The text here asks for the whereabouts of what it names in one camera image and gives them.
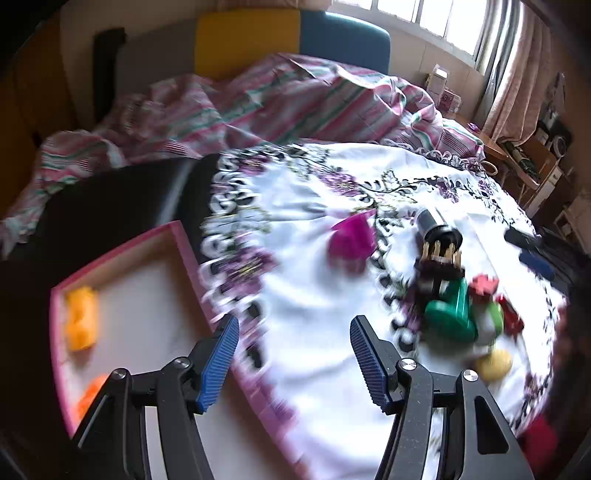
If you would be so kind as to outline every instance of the blue gripper pad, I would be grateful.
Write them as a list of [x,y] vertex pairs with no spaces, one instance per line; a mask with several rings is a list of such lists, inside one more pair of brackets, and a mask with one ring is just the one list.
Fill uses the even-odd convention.
[[207,411],[217,400],[238,345],[238,333],[237,318],[227,315],[220,321],[213,336],[202,341],[206,349],[209,347],[210,354],[199,372],[201,388],[196,400],[199,413]]
[[391,403],[388,395],[388,376],[357,317],[351,321],[349,336],[371,399],[386,413]]

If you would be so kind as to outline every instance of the yellow ball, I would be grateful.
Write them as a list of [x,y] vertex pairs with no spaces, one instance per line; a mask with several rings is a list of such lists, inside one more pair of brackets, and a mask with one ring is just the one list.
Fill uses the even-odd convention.
[[474,370],[484,383],[491,383],[501,380],[512,366],[513,357],[507,350],[494,349],[476,360]]

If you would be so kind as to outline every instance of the window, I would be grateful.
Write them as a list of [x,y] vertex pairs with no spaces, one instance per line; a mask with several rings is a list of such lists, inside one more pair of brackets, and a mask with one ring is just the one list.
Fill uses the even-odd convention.
[[487,0],[337,0],[372,12],[395,15],[476,57]]

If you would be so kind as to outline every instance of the blue cushion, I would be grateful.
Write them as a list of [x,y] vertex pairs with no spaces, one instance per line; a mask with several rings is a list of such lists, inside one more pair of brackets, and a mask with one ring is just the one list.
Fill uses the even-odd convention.
[[356,18],[302,10],[300,53],[387,74],[390,35]]

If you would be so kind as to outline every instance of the wall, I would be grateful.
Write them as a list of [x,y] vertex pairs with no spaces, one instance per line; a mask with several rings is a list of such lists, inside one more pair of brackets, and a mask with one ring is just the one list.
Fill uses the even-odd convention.
[[[334,3],[330,11],[352,15],[349,5]],[[395,28],[384,14],[384,22],[373,21],[390,34],[390,75],[422,85],[436,63],[449,70],[449,87],[462,97],[460,114],[471,120],[485,89],[484,76],[456,56],[423,38]]]
[[92,42],[96,33],[124,27],[128,38],[196,18],[216,0],[70,0],[61,9],[61,54],[76,113],[92,129]]

